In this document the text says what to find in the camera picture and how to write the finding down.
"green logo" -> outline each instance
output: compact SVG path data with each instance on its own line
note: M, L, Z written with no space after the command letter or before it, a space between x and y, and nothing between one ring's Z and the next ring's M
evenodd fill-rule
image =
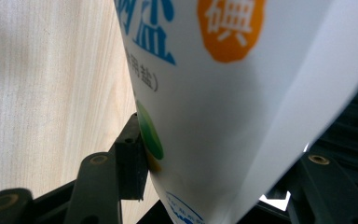
M139 101L136 101L136 106L138 108L138 120L141 127L141 135L145 145L156 159L161 160L164 157L164 152L152 119Z

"chinese character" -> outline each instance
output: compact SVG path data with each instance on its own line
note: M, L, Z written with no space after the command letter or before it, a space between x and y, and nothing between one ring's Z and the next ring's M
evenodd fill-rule
M193 218L191 215L187 215L187 217L188 217L188 219L189 219L190 221L193 221L193 222L195 221L194 218Z
M222 28L225 31L217 37L219 41L235 35L240 45L246 46L247 42L243 33L252 32L250 22L255 2L252 0L223 0L222 8L219 5L220 1L222 0L213 0L205 13L205 16L208 17L208 33L217 33Z
M115 0L117 17L120 23L123 24L126 35L129 33L132 13L135 8L136 0ZM125 12L126 20L121 20L122 13Z
M182 213L183 215L186 215L185 210L183 210L182 208L179 208L179 212Z
M136 76L139 76L138 60L133 55L131 55L131 65L132 70L135 72Z
M152 88L152 75L149 73L149 69L141 65L142 81L151 89Z
M162 8L165 20L172 21L173 5L171 0L143 1L141 23L134 42L160 59L175 64L173 56L165 49L167 35L159 25L160 17L158 16L158 10L160 8Z

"wooden surface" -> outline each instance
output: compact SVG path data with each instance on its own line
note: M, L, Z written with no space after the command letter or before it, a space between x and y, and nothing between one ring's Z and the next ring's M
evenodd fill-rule
M0 190L38 197L110 148L135 111L113 0L0 1ZM135 223L157 200L123 203Z

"orange label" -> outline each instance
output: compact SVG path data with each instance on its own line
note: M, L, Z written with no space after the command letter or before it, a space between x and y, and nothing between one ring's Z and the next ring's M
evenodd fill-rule
M243 59L260 34L265 0L199 0L205 48L221 63Z

